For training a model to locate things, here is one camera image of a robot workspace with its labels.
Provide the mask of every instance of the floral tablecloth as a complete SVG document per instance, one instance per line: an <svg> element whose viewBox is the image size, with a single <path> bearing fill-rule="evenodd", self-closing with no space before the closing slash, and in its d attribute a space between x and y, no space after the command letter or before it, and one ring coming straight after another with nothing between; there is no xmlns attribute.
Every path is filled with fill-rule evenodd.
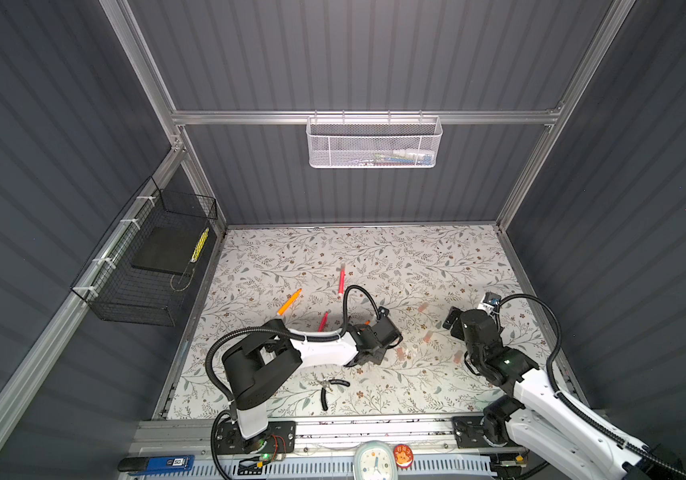
<svg viewBox="0 0 686 480"><path fill-rule="evenodd" d="M205 375L208 348L230 330L275 318L297 289L285 313L290 328L316 331L328 310L325 329L337 328L341 265L346 285L363 286L390 309L404 342L379 366L298 370L269 399L271 416L476 411L501 395L463 366L463 344L441 328L451 306L473 308L485 291L520 291L492 226L230 230L167 418L213 418L223 410L223 394ZM349 314L353 322L373 317L356 291ZM503 341L543 365L549 349L529 305L508 303L501 321ZM215 357L224 380L220 356L233 342ZM351 383L328 392L327 412L319 400L324 378Z"/></svg>

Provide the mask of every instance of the small pink object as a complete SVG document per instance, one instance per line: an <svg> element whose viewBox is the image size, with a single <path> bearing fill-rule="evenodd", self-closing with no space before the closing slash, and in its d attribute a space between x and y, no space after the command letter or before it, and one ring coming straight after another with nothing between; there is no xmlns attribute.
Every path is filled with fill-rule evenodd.
<svg viewBox="0 0 686 480"><path fill-rule="evenodd" d="M345 264L341 265L341 282L340 285L338 286L338 298L341 299L343 298L343 293L345 290L343 289L345 283Z"/></svg>
<svg viewBox="0 0 686 480"><path fill-rule="evenodd" d="M319 324L319 332L325 329L325 325L327 325L327 315L329 314L329 312L325 312L325 317L321 319L321 323Z"/></svg>

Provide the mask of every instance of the alarm clock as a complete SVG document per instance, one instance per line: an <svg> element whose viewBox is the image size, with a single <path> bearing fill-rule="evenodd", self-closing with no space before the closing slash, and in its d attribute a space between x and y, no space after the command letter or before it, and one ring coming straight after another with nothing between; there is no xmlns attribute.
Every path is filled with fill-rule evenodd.
<svg viewBox="0 0 686 480"><path fill-rule="evenodd" d="M354 480L396 480L394 453L383 442L363 443L354 454Z"/></svg>

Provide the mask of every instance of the wire mesh basket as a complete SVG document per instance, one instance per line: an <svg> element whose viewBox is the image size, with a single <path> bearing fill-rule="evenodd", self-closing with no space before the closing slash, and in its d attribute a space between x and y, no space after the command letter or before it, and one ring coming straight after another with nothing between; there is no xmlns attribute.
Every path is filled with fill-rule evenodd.
<svg viewBox="0 0 686 480"><path fill-rule="evenodd" d="M92 281L78 286L75 281L72 291L101 320L160 326L185 322L213 253L216 219L217 207L212 197L156 190L135 218L122 220L123 231L116 244L104 256L90 260L82 268L77 281L91 263L99 263ZM138 267L138 253L158 232L199 239L195 248L184 249L188 253L175 267L181 272ZM192 262L194 250L198 254Z"/></svg>
<svg viewBox="0 0 686 480"><path fill-rule="evenodd" d="M305 131L313 168L431 168L442 134L439 117L422 115L314 116Z"/></svg>

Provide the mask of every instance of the ventilation slots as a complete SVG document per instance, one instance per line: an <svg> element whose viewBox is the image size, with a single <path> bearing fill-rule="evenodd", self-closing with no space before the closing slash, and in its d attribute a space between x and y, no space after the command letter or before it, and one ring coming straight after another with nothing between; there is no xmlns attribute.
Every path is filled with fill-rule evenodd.
<svg viewBox="0 0 686 480"><path fill-rule="evenodd" d="M351 457L333 458L287 458L283 462L269 463L262 472L239 475L236 472L236 461L224 460L221 463L225 471L236 478L352 478L354 463ZM431 454L416 456L415 461L399 476L412 475L474 475L492 477L490 458L461 453ZM220 479L211 460L194 460L190 472L161 475L164 478L197 478L198 480ZM159 478L159 475L148 475L148 480Z"/></svg>

